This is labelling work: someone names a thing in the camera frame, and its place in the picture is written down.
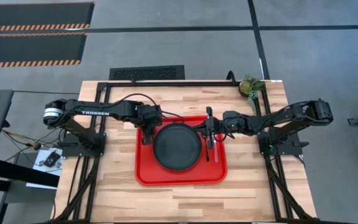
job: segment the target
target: potted plant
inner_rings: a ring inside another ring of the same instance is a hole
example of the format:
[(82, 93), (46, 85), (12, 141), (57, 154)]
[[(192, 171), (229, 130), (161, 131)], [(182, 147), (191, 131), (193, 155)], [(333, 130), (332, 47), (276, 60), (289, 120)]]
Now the potted plant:
[(258, 91), (265, 89), (265, 82), (260, 81), (260, 78), (254, 78), (246, 75), (245, 79), (240, 82), (239, 93), (243, 97), (248, 97), (248, 104), (251, 105), (254, 114), (256, 114), (256, 106), (254, 100), (258, 97)]

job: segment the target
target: orange striped tape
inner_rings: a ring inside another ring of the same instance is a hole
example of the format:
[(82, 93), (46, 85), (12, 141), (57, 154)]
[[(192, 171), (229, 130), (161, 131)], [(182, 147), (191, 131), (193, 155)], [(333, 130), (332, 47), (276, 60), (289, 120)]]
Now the orange striped tape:
[(44, 25), (18, 25), (18, 26), (0, 26), (0, 31), (12, 30), (50, 30), (50, 29), (85, 29), (89, 24), (44, 24)]
[(29, 67), (29, 66), (51, 66), (51, 65), (79, 65), (81, 60), (49, 60), (30, 62), (0, 62), (0, 68), (6, 67)]
[(56, 35), (86, 35), (86, 32), (51, 33), (51, 34), (0, 34), (0, 37), (35, 37)]

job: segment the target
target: concrete floor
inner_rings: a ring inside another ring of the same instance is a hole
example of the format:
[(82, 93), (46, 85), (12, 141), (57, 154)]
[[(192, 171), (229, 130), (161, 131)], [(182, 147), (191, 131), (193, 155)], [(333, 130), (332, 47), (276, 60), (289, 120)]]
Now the concrete floor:
[[(260, 26), (358, 25), (358, 0), (254, 2)], [(213, 25), (250, 26), (247, 1), (97, 0), (91, 28)], [(358, 223), (358, 127), (346, 121), (358, 115), (358, 30), (261, 35), (270, 77), (284, 81), (289, 101), (322, 98), (334, 114), (329, 126), (300, 133), (301, 140), (311, 143), (304, 148), (305, 164), (318, 216)], [(237, 78), (245, 72), (262, 76), (252, 31), (89, 34), (79, 66), (0, 68), (0, 89), (79, 92), (83, 80), (106, 80), (113, 67), (182, 64), (187, 79), (221, 79), (229, 70)], [(11, 130), (43, 136), (45, 104), (74, 97), (16, 93), (7, 118)], [(16, 152), (0, 138), (0, 159)], [(4, 223), (47, 220), (52, 200), (9, 205)]]

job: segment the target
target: wooden table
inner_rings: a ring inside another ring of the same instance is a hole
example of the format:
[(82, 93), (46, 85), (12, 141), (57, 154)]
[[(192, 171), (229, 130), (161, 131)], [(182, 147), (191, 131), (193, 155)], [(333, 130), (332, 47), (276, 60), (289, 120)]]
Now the wooden table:
[[(79, 100), (94, 101), (97, 84), (97, 81), (83, 82)], [(288, 104), (282, 82), (266, 81), (266, 86), (272, 112)], [(241, 97), (233, 86), (114, 87), (111, 88), (110, 102), (131, 93), (149, 95), (163, 110), (182, 116), (205, 115), (207, 106), (212, 107), (218, 119), (222, 119), (223, 112), (227, 110), (252, 114), (247, 98)], [(264, 112), (262, 97), (260, 99)], [(130, 100), (151, 104), (142, 96), (133, 96)], [(75, 119), (83, 126), (89, 126), (89, 116), (76, 116)], [(275, 220), (265, 162), (259, 153), (257, 137), (235, 134), (236, 139), (228, 138), (224, 142), (228, 173), (220, 184), (146, 187), (134, 177), (135, 132), (131, 123), (112, 118), (106, 120), (108, 140), (105, 155), (99, 164), (91, 222)], [(303, 164), (294, 156), (282, 156), (282, 160), (289, 191), (306, 212), (315, 216)], [(76, 161), (77, 158), (73, 157), (64, 162), (56, 194), (57, 215), (66, 207)], [(78, 186), (80, 168), (73, 194)], [(277, 192), (282, 217), (285, 217), (282, 195), (278, 189)], [(87, 196), (85, 192), (80, 218), (85, 216)]]

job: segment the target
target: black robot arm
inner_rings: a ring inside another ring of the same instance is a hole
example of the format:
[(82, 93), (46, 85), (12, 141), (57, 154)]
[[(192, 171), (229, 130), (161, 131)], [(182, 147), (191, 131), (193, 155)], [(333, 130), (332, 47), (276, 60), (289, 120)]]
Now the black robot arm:
[(210, 107), (207, 108), (207, 114), (208, 118), (194, 128), (208, 140), (210, 149), (213, 148), (214, 141), (219, 141), (216, 139), (216, 134), (224, 134), (224, 139), (227, 136), (234, 138), (232, 133), (253, 136), (267, 127), (289, 122), (274, 131), (269, 130), (270, 144), (274, 145), (281, 139), (309, 126), (325, 126), (333, 121), (329, 104), (323, 100), (294, 103), (265, 116), (249, 116), (236, 111), (225, 111), (223, 120), (218, 120), (212, 116)]
[(82, 127), (73, 120), (75, 115), (110, 116), (122, 122), (130, 122), (136, 128), (143, 130), (144, 144), (152, 144), (154, 127), (162, 124), (162, 114), (159, 105), (150, 106), (142, 102), (119, 100), (115, 103), (95, 103), (78, 100), (56, 100), (48, 103), (44, 111), (44, 124), (48, 128), (63, 128), (75, 135), (79, 142), (88, 149), (95, 146), (94, 130)]

